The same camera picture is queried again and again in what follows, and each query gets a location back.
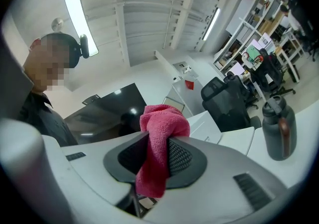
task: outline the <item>television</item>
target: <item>television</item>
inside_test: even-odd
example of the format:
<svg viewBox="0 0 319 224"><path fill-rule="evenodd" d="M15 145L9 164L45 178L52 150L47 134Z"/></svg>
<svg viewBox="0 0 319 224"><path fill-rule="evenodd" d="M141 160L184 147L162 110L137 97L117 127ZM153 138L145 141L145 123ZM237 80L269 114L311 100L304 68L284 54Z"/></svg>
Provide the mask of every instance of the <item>television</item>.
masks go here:
<svg viewBox="0 0 319 224"><path fill-rule="evenodd" d="M99 142L141 131L145 106L133 83L95 99L64 120L79 144Z"/></svg>

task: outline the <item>ceiling beam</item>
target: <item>ceiling beam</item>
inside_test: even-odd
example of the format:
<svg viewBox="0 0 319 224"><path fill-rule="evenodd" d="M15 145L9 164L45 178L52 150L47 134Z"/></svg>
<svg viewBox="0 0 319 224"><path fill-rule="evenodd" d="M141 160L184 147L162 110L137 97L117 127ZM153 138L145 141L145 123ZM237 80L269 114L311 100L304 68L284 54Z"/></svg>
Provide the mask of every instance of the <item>ceiling beam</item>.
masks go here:
<svg viewBox="0 0 319 224"><path fill-rule="evenodd" d="M181 36L183 34L183 30L185 28L186 25L186 21L188 18L188 14L189 14L189 10L191 9L192 5L193 5L193 1L194 0L184 0L182 7L184 8L184 10L180 11L180 15L177 21L177 26L175 29L175 34L173 36L172 42L171 42L171 48L172 49L176 49L178 46L178 43L181 39Z"/></svg>
<svg viewBox="0 0 319 224"><path fill-rule="evenodd" d="M124 6L116 5L115 6L115 14L116 14L116 24L118 27L118 33L120 38L120 45L122 49L122 55L124 63L127 67L130 67L130 59L128 46L126 43L126 34L125 34L125 22L124 22Z"/></svg>

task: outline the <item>pink towel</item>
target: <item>pink towel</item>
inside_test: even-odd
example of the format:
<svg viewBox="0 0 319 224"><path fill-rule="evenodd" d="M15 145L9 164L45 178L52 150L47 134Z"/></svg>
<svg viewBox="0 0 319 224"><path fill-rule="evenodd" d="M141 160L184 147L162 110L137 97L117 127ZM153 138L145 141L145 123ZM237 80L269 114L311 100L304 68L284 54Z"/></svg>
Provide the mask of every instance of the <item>pink towel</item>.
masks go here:
<svg viewBox="0 0 319 224"><path fill-rule="evenodd" d="M136 192L151 198L160 198L169 177L167 139L171 136L189 136L189 123L179 110L168 105L146 106L140 118L141 131L148 131L146 161L136 176Z"/></svg>

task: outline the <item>ceiling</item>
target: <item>ceiling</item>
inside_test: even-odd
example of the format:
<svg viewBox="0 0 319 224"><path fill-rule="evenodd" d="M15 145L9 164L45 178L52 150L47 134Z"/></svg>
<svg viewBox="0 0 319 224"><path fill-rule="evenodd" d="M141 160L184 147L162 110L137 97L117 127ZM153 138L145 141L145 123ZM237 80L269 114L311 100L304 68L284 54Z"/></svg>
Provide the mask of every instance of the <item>ceiling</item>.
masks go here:
<svg viewBox="0 0 319 224"><path fill-rule="evenodd" d="M81 0L99 53L80 59L67 87L75 90L106 72L154 60L155 50L172 41L174 48L194 50L218 1ZM79 40L64 0L14 0L10 10L27 46L51 33L57 17L64 20L62 31Z"/></svg>

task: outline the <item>bottle handle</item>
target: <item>bottle handle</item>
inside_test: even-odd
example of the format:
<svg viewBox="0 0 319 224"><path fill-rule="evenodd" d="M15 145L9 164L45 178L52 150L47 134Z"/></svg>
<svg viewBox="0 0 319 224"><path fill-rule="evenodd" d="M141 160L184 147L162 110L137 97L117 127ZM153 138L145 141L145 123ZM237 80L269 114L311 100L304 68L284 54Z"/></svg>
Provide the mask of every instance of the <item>bottle handle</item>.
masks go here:
<svg viewBox="0 0 319 224"><path fill-rule="evenodd" d="M290 138L290 129L288 122L285 118L280 118L278 120L278 126L283 143L283 157L288 158L290 156L291 150L291 138Z"/></svg>

